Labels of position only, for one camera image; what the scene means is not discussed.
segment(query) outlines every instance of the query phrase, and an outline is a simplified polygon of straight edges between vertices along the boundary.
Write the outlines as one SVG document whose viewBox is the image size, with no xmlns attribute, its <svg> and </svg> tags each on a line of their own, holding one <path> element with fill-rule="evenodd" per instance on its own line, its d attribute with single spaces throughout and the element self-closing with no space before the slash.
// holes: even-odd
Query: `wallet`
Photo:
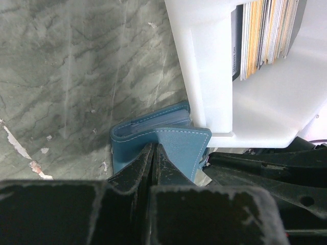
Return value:
<svg viewBox="0 0 327 245">
<path fill-rule="evenodd" d="M 114 126 L 110 131 L 114 174 L 134 161 L 146 144 L 160 143 L 169 160 L 193 182 L 205 163 L 212 133 L 192 127 L 190 112 L 185 101 Z M 181 118 L 172 120 L 177 114 Z"/>
</svg>

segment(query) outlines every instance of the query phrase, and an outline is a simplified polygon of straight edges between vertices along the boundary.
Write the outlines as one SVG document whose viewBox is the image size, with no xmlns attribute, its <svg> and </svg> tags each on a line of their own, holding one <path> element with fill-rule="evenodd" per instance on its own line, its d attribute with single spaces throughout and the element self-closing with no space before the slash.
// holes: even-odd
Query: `gray marble surface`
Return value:
<svg viewBox="0 0 327 245">
<path fill-rule="evenodd" d="M 0 180 L 41 178 L 4 127 L 44 174 L 104 179 L 112 126 L 186 99 L 164 0 L 0 0 L 0 32 Z"/>
</svg>

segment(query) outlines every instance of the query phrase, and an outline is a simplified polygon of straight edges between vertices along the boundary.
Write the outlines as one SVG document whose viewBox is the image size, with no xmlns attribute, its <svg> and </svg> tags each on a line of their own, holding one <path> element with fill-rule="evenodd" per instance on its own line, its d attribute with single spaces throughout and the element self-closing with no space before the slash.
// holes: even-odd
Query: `round hole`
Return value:
<svg viewBox="0 0 327 245">
<path fill-rule="evenodd" d="M 306 207 L 310 207 L 315 204 L 315 200 L 312 197 L 301 197 L 300 203 Z"/>
</svg>

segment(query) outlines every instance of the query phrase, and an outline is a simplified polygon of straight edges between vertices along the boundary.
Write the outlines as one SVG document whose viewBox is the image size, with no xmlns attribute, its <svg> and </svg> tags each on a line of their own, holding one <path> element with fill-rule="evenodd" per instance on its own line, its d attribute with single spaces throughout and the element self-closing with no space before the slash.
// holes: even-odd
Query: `white plastic container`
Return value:
<svg viewBox="0 0 327 245">
<path fill-rule="evenodd" d="M 287 147 L 327 99 L 327 1 L 307 1 L 286 59 L 233 82 L 230 14 L 250 1 L 165 2 L 194 125 L 213 133 L 208 147 Z"/>
</svg>

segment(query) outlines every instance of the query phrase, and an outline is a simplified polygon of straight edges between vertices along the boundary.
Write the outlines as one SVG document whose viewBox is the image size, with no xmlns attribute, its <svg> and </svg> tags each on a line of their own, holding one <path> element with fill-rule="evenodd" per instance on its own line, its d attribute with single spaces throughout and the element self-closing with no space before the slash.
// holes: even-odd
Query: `white stitching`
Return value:
<svg viewBox="0 0 327 245">
<path fill-rule="evenodd" d="M 148 120 L 148 119 L 154 118 L 154 117 L 156 117 L 156 116 L 159 116 L 159 115 L 162 115 L 162 114 L 164 114 L 164 113 L 167 113 L 167 112 L 170 112 L 170 111 L 173 111 L 173 110 L 177 110 L 177 109 L 179 109 L 179 108 L 183 108 L 183 107 L 186 107 L 187 109 L 189 108 L 188 105 L 179 106 L 179 107 L 176 107 L 176 108 L 174 108 L 174 109 L 171 109 L 171 110 L 168 110 L 168 111 L 164 111 L 164 112 L 162 112 L 162 113 L 155 114 L 155 115 L 153 115 L 153 116 L 147 117 L 147 118 L 145 118 L 145 119 L 142 119 L 141 121 L 135 121 L 135 122 L 133 122 L 133 124 L 141 123 L 142 121 L 145 121 L 145 120 Z M 126 125 L 123 125 L 123 126 L 117 128 L 117 129 L 114 131 L 114 133 L 115 133 L 118 129 L 122 129 L 122 128 L 127 127 L 127 126 L 129 126 L 129 125 L 131 125 L 131 124 L 132 124 L 132 122 L 130 122 L 129 124 L 126 124 Z"/>
<path fill-rule="evenodd" d="M 145 133 L 145 134 L 137 135 L 137 136 L 135 136 L 134 138 L 131 138 L 131 139 L 128 139 L 128 140 L 123 140 L 123 141 L 117 141 L 117 140 L 114 140 L 114 139 L 111 139 L 111 140 L 112 140 L 112 141 L 115 141 L 115 142 L 118 142 L 118 143 L 122 143 L 122 142 L 131 141 L 131 140 L 136 139 L 136 138 L 138 138 L 138 137 L 141 137 L 141 136 L 143 136 L 143 135 L 152 134 L 152 133 L 156 133 L 156 132 L 179 132 L 179 133 L 192 133 L 192 134 L 204 134 L 204 135 L 206 135 L 206 138 L 205 138 L 205 140 L 204 140 L 204 142 L 203 142 L 203 144 L 202 144 L 201 150 L 200 150 L 200 152 L 199 152 L 199 154 L 198 154 L 198 157 L 197 157 L 197 159 L 196 159 L 196 161 L 195 161 L 195 163 L 194 163 L 194 166 L 193 166 L 193 171 L 192 171 L 192 175 L 191 175 L 191 179 L 192 179 L 193 174 L 194 174 L 194 170 L 195 170 L 195 166 L 196 166 L 196 164 L 199 162 L 199 158 L 200 158 L 201 151 L 202 151 L 202 149 L 203 149 L 203 147 L 204 147 L 204 144 L 205 144 L 205 142 L 206 142 L 206 139 L 208 139 L 208 137 L 209 137 L 209 135 L 206 134 L 206 133 L 198 133 L 198 132 L 190 132 L 190 131 L 179 131 L 179 130 L 157 130 L 157 131 L 153 131 L 153 132 L 149 132 L 149 133 Z"/>
<path fill-rule="evenodd" d="M 204 142 L 203 142 L 203 144 L 202 144 L 202 147 L 201 147 L 201 150 L 200 150 L 200 152 L 199 152 L 199 154 L 198 154 L 198 158 L 196 159 L 196 161 L 195 161 L 195 164 L 194 164 L 194 166 L 193 166 L 193 171 L 192 171 L 192 175 L 191 175 L 191 179 L 192 179 L 192 177 L 193 177 L 193 174 L 194 174 L 194 170 L 195 170 L 195 166 L 196 166 L 196 164 L 199 162 L 199 158 L 200 158 L 200 153 L 202 152 L 202 149 L 203 149 L 203 147 L 204 147 L 204 143 L 206 142 L 206 139 L 208 139 L 208 134 L 206 135 L 206 138 L 205 138 L 205 140 L 204 140 Z"/>
</svg>

